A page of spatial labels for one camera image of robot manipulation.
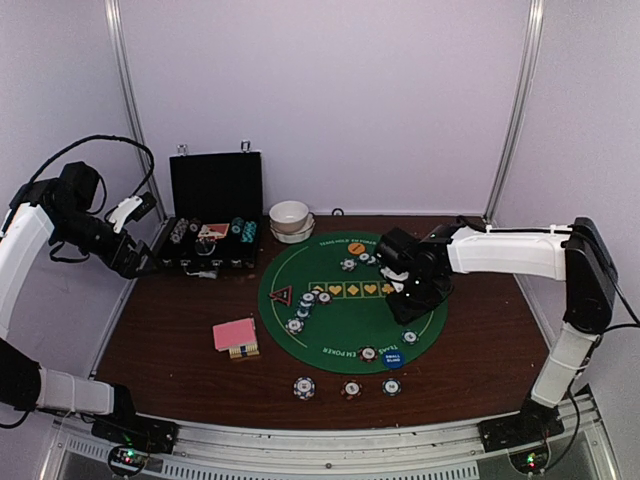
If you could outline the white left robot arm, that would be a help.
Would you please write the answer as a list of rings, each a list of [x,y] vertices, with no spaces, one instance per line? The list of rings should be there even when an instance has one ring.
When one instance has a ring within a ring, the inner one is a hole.
[[[106,429],[123,444],[137,442],[144,424],[128,390],[41,366],[7,340],[11,318],[36,257],[46,245],[73,245],[82,258],[96,256],[125,279],[158,269],[149,246],[125,226],[156,205],[149,192],[122,200],[106,219],[91,212],[102,178],[82,161],[64,166],[57,178],[23,185],[1,228],[1,401],[28,414],[49,410],[105,416]]]

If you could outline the dark blue green chip stack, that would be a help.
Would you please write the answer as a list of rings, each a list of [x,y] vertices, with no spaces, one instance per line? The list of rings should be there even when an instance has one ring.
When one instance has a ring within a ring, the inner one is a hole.
[[[402,384],[395,378],[388,378],[382,382],[382,392],[390,397],[397,396],[402,391]]]

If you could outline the orange big blind button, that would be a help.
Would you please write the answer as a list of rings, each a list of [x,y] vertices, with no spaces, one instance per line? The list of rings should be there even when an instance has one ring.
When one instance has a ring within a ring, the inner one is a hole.
[[[354,242],[348,246],[348,252],[351,255],[361,255],[362,253],[366,252],[366,247],[360,242]]]

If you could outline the blue white chip stack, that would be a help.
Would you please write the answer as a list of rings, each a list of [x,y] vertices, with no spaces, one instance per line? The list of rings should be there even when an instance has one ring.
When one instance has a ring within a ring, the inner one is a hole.
[[[293,394],[300,400],[311,399],[315,391],[315,382],[310,377],[299,377],[294,381]]]

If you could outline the pink backed card deck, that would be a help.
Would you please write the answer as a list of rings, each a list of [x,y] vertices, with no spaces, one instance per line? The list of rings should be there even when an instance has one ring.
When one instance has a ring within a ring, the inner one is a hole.
[[[235,347],[243,347],[257,342],[253,317],[225,322],[212,327],[214,348],[227,351]]]

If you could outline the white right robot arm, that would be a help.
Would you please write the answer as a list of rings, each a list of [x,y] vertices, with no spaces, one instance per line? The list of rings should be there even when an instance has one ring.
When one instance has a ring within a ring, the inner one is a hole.
[[[549,409],[567,395],[612,322],[618,272],[586,217],[568,225],[497,228],[460,216],[423,238],[394,228],[381,236],[375,256],[392,287],[387,305],[401,325],[443,304],[455,275],[506,274],[519,282],[563,284],[562,325],[530,389],[533,404],[513,419],[513,433],[522,441],[535,440],[550,426]]]

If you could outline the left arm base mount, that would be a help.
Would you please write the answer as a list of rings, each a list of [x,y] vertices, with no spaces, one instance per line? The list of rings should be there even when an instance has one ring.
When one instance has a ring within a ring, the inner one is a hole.
[[[129,389],[118,384],[112,388],[114,409],[109,414],[93,415],[91,434],[138,451],[171,454],[179,426],[172,421],[138,414]]]

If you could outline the blue small blind button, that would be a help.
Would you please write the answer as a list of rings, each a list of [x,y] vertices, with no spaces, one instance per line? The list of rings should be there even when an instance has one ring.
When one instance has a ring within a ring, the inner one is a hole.
[[[383,365],[390,370],[397,370],[405,365],[405,355],[400,350],[388,350],[381,356]]]

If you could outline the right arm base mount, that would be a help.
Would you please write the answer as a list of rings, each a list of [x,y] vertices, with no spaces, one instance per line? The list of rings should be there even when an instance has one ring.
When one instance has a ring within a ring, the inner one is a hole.
[[[559,420],[543,421],[519,414],[481,421],[478,430],[486,453],[512,449],[563,433]]]

